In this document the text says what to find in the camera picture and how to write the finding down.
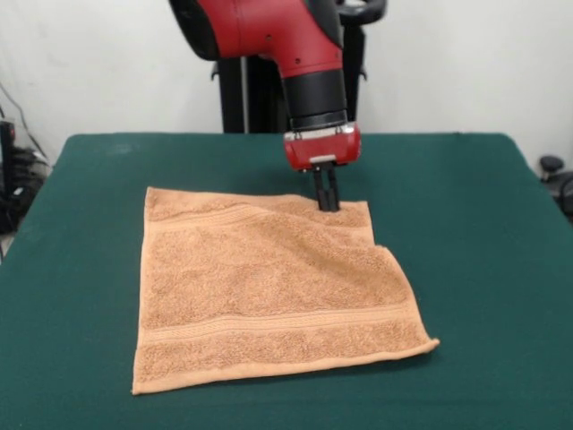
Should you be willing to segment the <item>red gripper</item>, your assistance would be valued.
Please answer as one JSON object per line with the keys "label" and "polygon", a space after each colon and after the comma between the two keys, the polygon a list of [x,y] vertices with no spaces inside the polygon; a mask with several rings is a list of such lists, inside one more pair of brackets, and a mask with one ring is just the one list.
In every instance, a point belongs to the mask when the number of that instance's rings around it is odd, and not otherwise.
{"label": "red gripper", "polygon": [[[287,132],[283,135],[287,161],[296,171],[311,169],[314,165],[334,162],[346,165],[355,162],[361,153],[361,133],[355,122],[307,132]],[[336,165],[327,164],[329,181],[326,191],[321,168],[312,170],[316,200],[321,211],[339,211]]]}

